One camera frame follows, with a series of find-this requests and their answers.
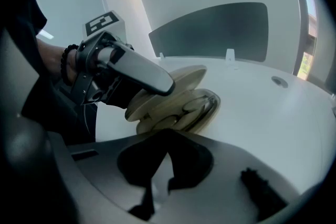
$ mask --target beige plastic part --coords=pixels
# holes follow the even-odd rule
[[[189,66],[171,72],[175,81],[174,91],[166,97],[149,94],[141,90],[130,102],[125,118],[128,121],[140,120],[138,134],[151,130],[172,128],[175,130],[200,132],[216,115],[221,100],[218,95],[207,89],[195,88],[206,73],[206,66]],[[192,112],[185,112],[184,105],[200,97],[211,101]]]
[[[206,73],[206,66],[189,66],[174,70],[170,73],[175,81],[174,91],[166,97],[150,94],[145,90],[141,90],[136,94],[129,103],[125,112],[125,118],[128,121],[137,121],[145,117],[149,111],[153,110],[157,105],[165,107],[166,102],[170,103],[172,99],[180,93],[187,90],[194,90]]]

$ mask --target white table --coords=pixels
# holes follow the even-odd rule
[[[291,74],[254,63],[223,59],[165,58],[158,65],[172,71],[205,65],[198,88],[217,93],[221,108],[200,135],[239,146],[278,171],[298,190],[322,180],[336,153],[336,118],[330,95]],[[272,76],[286,80],[276,85]],[[99,103],[97,141],[135,135],[137,122],[124,118],[125,110]]]

